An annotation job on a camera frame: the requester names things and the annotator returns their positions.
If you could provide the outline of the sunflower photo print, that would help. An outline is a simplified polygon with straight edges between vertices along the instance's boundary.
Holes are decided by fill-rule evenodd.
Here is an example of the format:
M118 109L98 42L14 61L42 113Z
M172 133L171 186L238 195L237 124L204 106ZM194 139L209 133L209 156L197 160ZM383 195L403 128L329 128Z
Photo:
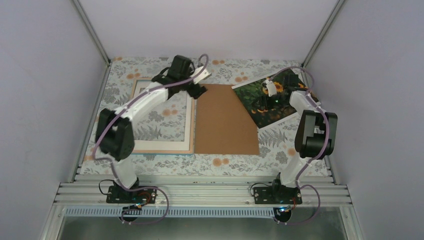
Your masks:
M294 91L304 93L307 89L301 75L292 69L232 87L259 130L274 127L298 116L296 109L290 105L290 97Z

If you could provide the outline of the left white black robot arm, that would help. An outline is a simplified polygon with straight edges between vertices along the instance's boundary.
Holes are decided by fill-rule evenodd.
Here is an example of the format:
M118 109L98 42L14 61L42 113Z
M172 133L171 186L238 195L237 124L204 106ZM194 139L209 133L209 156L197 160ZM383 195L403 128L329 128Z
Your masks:
M194 100L204 94L207 88L200 85L200 81L210 76L209 61L206 53L199 57L197 64L188 57L176 55L169 67L154 76L147 87L128 102L114 110L100 111L91 156L99 160L98 150L106 155L101 160L109 161L115 184L120 187L119 196L124 201L134 202L140 191L136 186L138 177L126 160L136 145L134 124L179 92L186 92Z

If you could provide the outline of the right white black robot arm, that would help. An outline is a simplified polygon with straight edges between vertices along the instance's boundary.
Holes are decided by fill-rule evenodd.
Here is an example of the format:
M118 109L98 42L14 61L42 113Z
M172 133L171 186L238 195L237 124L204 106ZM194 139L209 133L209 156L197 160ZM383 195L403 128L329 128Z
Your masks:
M294 139L295 156L271 185L271 198L278 204L300 194L300 179L305 170L313 161L330 155L335 145L337 115L319 106L310 89L294 82L296 78L295 74L285 76L286 85L279 91L273 78L267 77L262 82L266 95L259 97L257 101L259 109L264 111L288 103L300 115Z

